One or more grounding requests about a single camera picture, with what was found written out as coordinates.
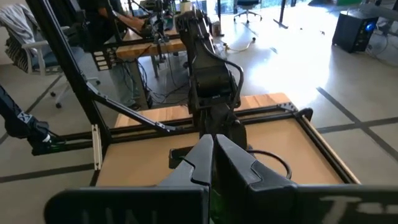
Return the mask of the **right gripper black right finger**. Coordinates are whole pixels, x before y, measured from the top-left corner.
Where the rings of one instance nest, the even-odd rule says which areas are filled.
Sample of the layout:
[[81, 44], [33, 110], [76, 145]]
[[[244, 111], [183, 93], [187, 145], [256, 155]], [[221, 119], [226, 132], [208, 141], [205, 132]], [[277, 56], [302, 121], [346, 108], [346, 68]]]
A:
[[216, 136], [216, 171], [229, 224], [289, 224], [294, 182], [266, 167], [226, 136]]

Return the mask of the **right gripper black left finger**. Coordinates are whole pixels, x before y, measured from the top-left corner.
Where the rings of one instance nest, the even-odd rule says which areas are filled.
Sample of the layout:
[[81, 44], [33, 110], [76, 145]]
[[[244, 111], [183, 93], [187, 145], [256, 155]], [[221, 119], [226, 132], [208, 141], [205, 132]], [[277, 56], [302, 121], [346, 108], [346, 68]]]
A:
[[169, 174], [161, 186], [211, 186], [214, 142], [212, 135], [205, 134], [190, 147], [169, 151]]

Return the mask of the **wooden workbench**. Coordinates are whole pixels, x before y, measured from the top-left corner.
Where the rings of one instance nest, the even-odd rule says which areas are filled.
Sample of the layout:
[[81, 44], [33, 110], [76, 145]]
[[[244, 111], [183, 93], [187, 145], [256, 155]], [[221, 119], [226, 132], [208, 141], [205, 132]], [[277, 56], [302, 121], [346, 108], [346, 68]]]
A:
[[116, 56], [121, 60], [129, 60], [129, 71], [135, 81], [137, 90], [136, 102], [143, 108], [149, 108], [147, 97], [149, 96], [146, 76], [142, 76], [139, 68], [141, 57], [150, 57], [150, 62], [155, 78], [159, 77], [159, 64], [163, 63], [168, 54], [185, 51], [185, 46], [180, 40], [175, 29], [168, 30], [165, 34], [156, 34], [153, 39], [143, 39], [133, 31], [129, 31], [123, 45], [116, 49]]

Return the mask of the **black panel with white labels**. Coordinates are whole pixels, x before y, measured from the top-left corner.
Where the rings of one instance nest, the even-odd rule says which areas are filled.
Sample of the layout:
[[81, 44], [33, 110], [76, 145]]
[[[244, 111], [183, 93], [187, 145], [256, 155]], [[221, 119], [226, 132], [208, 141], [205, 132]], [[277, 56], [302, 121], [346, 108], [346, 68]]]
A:
[[91, 53], [98, 71], [111, 70], [117, 63], [116, 48], [107, 48]]

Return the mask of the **black office chair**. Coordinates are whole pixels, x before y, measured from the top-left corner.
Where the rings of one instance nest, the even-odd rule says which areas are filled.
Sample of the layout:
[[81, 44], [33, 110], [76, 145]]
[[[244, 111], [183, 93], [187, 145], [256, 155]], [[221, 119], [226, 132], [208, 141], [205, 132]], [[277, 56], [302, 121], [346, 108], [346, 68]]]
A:
[[262, 0], [234, 0], [234, 17], [233, 21], [236, 21], [237, 17], [241, 17], [242, 15], [246, 16], [246, 23], [250, 23], [249, 15], [252, 14], [254, 16], [259, 16], [260, 21], [262, 20], [262, 16], [256, 12], [252, 12], [251, 9], [254, 9], [257, 5], [260, 5]]

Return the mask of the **black stand leg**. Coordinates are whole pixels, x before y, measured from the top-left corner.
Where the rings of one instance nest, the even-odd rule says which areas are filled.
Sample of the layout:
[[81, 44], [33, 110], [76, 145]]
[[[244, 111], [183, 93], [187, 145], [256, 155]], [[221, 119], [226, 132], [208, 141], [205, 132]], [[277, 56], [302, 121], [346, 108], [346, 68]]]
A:
[[274, 19], [274, 22], [280, 28], [283, 28], [283, 29], [288, 29], [289, 28], [287, 25], [283, 24], [286, 1], [287, 0], [281, 0], [279, 18], [278, 19]]

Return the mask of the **person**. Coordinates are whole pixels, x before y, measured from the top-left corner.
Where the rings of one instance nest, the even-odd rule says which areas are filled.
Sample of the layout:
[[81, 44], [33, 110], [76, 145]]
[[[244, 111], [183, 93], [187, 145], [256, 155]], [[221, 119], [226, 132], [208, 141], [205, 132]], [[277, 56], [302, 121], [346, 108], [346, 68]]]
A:
[[[129, 15], [123, 10], [120, 0], [78, 0], [82, 10], [86, 12], [86, 20], [89, 22], [88, 31], [94, 43], [101, 45], [114, 38], [112, 21], [107, 14], [106, 5], [110, 4], [120, 32], [133, 28], [141, 31], [144, 20]], [[129, 74], [129, 69], [123, 63], [116, 64], [109, 72], [116, 87], [121, 104], [132, 110], [139, 110], [140, 104], [136, 102], [139, 92], [134, 86], [135, 81]]]

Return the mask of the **black computer tower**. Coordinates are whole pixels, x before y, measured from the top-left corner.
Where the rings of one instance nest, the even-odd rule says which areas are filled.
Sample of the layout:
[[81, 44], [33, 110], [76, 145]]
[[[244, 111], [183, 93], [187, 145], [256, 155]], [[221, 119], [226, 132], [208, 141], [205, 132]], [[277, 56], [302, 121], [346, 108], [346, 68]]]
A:
[[348, 53], [364, 52], [378, 20], [378, 16], [361, 11], [341, 11], [332, 44]]

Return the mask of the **white chair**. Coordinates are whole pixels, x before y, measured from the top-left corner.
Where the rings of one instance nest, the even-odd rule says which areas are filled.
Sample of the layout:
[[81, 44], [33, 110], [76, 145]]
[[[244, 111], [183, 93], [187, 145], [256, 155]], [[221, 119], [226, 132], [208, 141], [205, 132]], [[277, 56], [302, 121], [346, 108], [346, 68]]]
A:
[[[35, 37], [35, 41], [31, 44], [23, 44], [17, 34], [10, 28], [6, 28], [10, 37], [7, 40], [7, 50], [9, 58], [14, 62], [14, 65], [25, 71], [29, 75], [58, 75], [58, 79], [64, 77], [64, 72], [58, 64], [57, 59], [52, 52], [49, 44], [39, 34]], [[72, 47], [72, 53], [77, 62], [83, 56], [84, 51], [80, 47]], [[66, 81], [65, 88], [56, 94], [54, 91], [50, 92], [50, 96], [56, 97], [55, 107], [62, 108], [62, 98], [72, 90], [71, 85]]]

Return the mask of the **grey cloth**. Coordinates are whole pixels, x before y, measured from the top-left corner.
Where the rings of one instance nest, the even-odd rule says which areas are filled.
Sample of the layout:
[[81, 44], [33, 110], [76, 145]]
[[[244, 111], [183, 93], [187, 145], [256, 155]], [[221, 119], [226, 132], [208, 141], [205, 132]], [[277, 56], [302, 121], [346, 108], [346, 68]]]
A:
[[38, 26], [31, 10], [23, 4], [9, 4], [0, 7], [0, 23], [14, 31], [24, 44], [35, 42], [32, 26]]

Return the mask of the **white plastic bracket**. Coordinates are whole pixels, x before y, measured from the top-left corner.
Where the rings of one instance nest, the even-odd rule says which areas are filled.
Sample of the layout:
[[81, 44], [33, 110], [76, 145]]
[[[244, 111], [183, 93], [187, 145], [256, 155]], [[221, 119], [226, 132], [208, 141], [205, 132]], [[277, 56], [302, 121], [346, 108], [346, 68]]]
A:
[[93, 143], [93, 159], [95, 170], [101, 170], [103, 164], [102, 143], [100, 129], [97, 124], [91, 126], [91, 135]]

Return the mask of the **black aluminium table frame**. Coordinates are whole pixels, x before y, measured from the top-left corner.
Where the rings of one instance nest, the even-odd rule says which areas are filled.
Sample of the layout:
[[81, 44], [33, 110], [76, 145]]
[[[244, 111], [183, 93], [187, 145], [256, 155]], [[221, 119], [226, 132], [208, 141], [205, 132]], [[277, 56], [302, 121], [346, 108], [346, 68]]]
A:
[[[32, 8], [39, 26], [44, 28], [55, 57], [90, 123], [92, 125], [97, 124], [99, 127], [102, 154], [106, 153], [110, 144], [160, 139], [194, 132], [199, 133], [198, 128], [193, 124], [193, 118], [190, 113], [188, 118], [161, 123], [150, 120], [140, 113], [102, 95], [88, 82], [80, 70], [48, 0], [28, 0], [28, 4]], [[340, 179], [345, 183], [357, 183], [357, 178], [310, 126], [309, 121], [312, 115], [310, 108], [297, 111], [288, 108], [285, 103], [282, 103], [247, 110], [242, 110], [239, 107], [234, 110], [234, 113], [244, 126], [282, 119], [296, 119]]]

